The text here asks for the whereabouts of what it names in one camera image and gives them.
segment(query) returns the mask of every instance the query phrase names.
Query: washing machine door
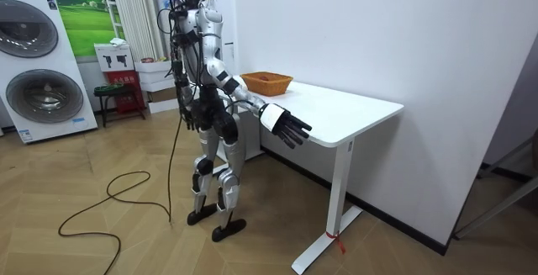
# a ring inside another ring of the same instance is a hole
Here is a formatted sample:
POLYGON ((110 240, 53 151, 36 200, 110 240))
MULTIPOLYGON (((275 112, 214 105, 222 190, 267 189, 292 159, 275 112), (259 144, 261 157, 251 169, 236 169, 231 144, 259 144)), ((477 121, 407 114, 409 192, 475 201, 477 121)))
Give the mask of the washing machine door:
POLYGON ((0 50, 12 56, 46 56, 58 44, 58 32, 49 17, 34 6, 0 0, 0 50))
POLYGON ((37 123, 60 123, 78 114, 84 104, 82 90, 67 75, 36 69, 17 75, 6 88, 9 106, 37 123))

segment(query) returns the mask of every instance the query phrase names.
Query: red tag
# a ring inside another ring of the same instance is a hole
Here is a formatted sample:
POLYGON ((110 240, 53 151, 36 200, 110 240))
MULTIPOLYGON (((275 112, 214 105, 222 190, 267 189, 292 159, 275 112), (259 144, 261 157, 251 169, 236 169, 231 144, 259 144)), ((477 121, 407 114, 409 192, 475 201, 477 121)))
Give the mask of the red tag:
POLYGON ((338 232, 336 233, 336 236, 331 235, 329 232, 325 232, 325 234, 326 234, 330 239, 336 239, 336 242, 338 242, 338 247, 340 248, 340 251, 342 251, 342 255, 345 254, 344 244, 343 244, 342 241, 340 240, 340 232, 338 231, 338 232))

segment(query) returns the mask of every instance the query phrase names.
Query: wooden floor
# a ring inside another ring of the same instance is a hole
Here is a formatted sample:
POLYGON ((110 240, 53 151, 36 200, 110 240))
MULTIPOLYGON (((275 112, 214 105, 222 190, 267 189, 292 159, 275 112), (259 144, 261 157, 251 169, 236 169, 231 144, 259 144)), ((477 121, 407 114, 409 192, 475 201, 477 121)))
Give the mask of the wooden floor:
MULTIPOLYGON (((35 145, 23 145, 14 133, 0 138, 0 273, 103 274, 116 241, 61 238, 57 228, 105 198, 108 182, 124 172, 146 170, 152 178, 122 198, 166 204, 166 169, 177 121, 177 112, 171 111, 35 145)), ((329 191, 268 156, 248 161, 234 215, 248 225, 215 244, 210 233, 216 217, 185 225, 193 203, 193 159, 200 154, 196 134, 182 130, 172 164, 173 226, 157 207, 108 201, 75 218, 66 232, 119 235, 123 248, 111 272, 115 275, 293 274, 292 261, 324 232, 329 191)), ((126 177, 112 191, 140 179, 126 177)), ((462 222, 517 186, 501 177, 477 182, 462 222)), ((212 189, 216 194, 216 183, 212 189)), ((347 253, 342 256, 331 246, 306 274, 538 274, 538 197, 533 196, 463 241, 453 241, 444 257, 362 214, 342 235, 347 253)))

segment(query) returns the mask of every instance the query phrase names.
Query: washing machine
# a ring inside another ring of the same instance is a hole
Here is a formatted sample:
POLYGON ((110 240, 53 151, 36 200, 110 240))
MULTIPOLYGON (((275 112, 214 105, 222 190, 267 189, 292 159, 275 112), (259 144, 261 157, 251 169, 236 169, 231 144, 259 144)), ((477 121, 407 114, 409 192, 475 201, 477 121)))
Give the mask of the washing machine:
POLYGON ((97 128, 55 0, 0 0, 0 96, 24 143, 97 128))

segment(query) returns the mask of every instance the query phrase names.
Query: wooden basket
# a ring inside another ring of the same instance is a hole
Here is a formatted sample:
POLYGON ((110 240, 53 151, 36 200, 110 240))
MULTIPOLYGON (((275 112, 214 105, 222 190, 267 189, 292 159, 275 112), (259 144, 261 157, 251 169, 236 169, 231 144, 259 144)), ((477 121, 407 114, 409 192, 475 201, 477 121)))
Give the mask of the wooden basket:
POLYGON ((287 86, 293 80, 293 77, 265 71, 246 73, 242 74, 241 77, 249 91, 265 96, 284 94, 287 86))

